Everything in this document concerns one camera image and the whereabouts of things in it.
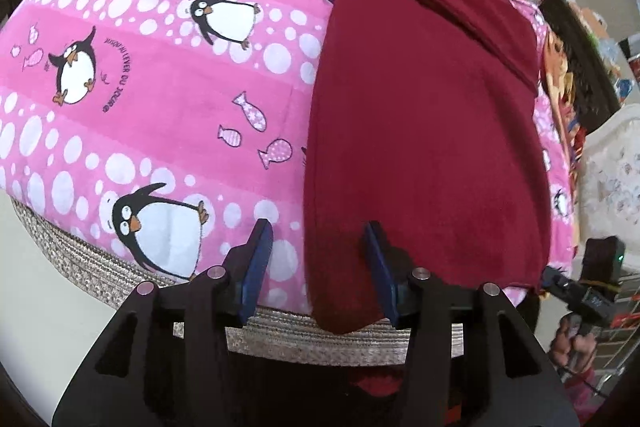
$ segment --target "pink penguin fabric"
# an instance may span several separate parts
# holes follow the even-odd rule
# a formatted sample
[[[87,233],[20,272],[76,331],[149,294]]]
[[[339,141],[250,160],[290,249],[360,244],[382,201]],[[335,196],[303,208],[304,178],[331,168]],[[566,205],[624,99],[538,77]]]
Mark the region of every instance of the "pink penguin fabric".
[[[0,34],[0,185],[188,279],[274,225],[261,302],[309,311],[302,186],[328,0],[25,0]]]

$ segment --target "metal pin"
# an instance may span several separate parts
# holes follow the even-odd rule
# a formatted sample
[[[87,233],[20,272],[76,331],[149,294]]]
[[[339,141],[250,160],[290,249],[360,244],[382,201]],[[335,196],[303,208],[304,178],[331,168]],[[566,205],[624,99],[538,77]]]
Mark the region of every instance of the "metal pin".
[[[207,277],[210,279],[222,279],[225,273],[226,270],[224,266],[215,265],[207,270]]]
[[[411,275],[413,275],[418,281],[424,281],[431,277],[431,272],[426,268],[418,266],[412,270]]]
[[[141,282],[136,288],[136,291],[140,295],[149,295],[149,293],[151,293],[153,290],[154,284],[151,281]]]
[[[485,283],[484,286],[482,286],[482,289],[484,290],[484,293],[491,295],[492,297],[500,295],[500,288],[497,284],[492,282]]]

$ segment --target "penguin foot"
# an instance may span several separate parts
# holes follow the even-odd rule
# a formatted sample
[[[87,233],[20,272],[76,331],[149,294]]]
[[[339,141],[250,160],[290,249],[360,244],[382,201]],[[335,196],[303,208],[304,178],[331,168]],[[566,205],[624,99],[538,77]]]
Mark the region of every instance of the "penguin foot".
[[[209,219],[209,213],[204,209],[204,201],[198,203],[198,215],[200,216],[201,225],[204,225]]]
[[[60,107],[62,107],[62,104],[65,103],[65,97],[68,92],[69,92],[68,89],[65,89],[65,92],[57,92],[56,95],[53,97],[53,102],[57,103]]]

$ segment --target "maroon garment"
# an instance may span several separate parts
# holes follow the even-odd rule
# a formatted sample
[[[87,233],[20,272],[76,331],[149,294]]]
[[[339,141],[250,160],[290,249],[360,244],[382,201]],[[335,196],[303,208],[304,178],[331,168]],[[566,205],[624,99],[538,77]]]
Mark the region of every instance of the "maroon garment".
[[[536,38],[508,0],[335,0],[305,174],[313,316],[382,317],[364,224],[449,283],[535,286],[550,203],[532,113]]]

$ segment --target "penguin beak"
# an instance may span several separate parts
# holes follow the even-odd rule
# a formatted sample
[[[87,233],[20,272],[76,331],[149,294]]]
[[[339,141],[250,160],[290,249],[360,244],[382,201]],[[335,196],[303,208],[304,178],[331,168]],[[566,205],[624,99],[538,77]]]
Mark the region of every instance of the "penguin beak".
[[[136,216],[131,216],[131,222],[129,224],[129,230],[131,232],[137,232],[138,230],[140,230],[142,228],[142,225],[140,224],[140,220],[136,217]]]
[[[77,62],[78,61],[78,52],[71,52],[69,53],[69,56],[66,58],[66,62],[67,64],[69,64],[69,66],[73,66],[73,62]]]

